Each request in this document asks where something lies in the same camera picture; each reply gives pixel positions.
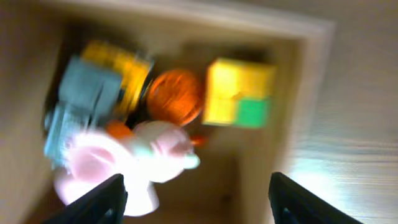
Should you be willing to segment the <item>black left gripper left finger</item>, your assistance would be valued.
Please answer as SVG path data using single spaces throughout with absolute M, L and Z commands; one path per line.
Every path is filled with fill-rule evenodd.
M 121 224 L 127 198 L 124 176 L 115 174 L 44 224 Z

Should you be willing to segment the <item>pink white duck toy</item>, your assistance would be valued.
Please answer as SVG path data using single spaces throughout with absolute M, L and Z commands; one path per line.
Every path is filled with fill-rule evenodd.
M 55 191 L 70 205 L 114 174 L 122 174 L 128 193 L 124 214 L 140 217 L 154 212 L 159 199 L 154 183 L 168 182 L 200 165 L 189 135 L 165 121 L 138 124 L 132 133 L 116 138 L 105 131 L 80 131 L 63 152 Z

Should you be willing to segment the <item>colourful puzzle cube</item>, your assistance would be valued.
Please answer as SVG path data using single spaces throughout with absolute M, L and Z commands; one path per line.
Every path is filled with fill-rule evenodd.
M 271 112 L 277 67 L 265 63 L 218 58 L 206 73 L 202 123 L 261 128 Z

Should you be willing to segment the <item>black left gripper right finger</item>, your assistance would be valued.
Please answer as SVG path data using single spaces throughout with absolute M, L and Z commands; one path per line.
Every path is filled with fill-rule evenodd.
M 275 224 L 361 224 L 281 172 L 272 173 L 268 196 Z

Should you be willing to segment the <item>yellow grey toy truck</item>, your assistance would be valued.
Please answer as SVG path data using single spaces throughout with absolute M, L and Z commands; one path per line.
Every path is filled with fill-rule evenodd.
M 44 118 L 44 156 L 52 167 L 65 167 L 68 140 L 112 117 L 122 120 L 137 110 L 152 80 L 154 60 L 140 50 L 89 40 L 70 57 L 57 100 Z

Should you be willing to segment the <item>orange ridged disc toy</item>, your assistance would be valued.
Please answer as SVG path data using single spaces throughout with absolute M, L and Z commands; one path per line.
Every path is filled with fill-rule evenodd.
M 189 70 L 168 70 L 153 81 L 146 101 L 153 119 L 185 126 L 203 108 L 203 87 Z

